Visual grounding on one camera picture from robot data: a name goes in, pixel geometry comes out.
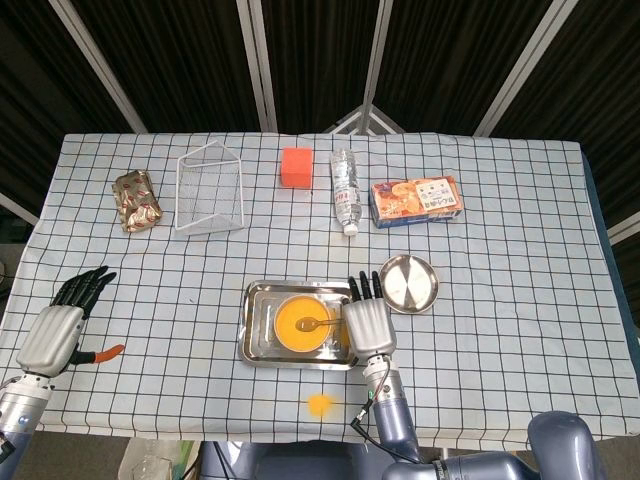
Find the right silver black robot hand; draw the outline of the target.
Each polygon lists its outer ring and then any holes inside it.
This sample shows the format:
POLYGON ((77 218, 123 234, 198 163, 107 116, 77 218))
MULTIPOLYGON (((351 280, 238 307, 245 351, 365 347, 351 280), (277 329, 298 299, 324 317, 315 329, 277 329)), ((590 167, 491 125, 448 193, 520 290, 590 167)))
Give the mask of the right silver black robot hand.
POLYGON ((389 355, 396 349, 396 334, 377 271, 348 278, 350 299, 342 305, 342 318, 351 350, 360 360, 389 355))

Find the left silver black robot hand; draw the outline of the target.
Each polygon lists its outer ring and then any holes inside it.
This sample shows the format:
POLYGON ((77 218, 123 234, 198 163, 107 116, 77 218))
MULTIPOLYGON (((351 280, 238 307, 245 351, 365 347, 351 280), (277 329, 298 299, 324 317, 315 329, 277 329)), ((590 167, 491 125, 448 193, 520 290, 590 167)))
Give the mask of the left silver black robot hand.
POLYGON ((54 378, 69 366, 99 364, 114 359, 125 346, 82 351, 79 338, 104 288, 116 278, 106 266, 67 280, 34 321, 17 363, 32 375, 54 378))

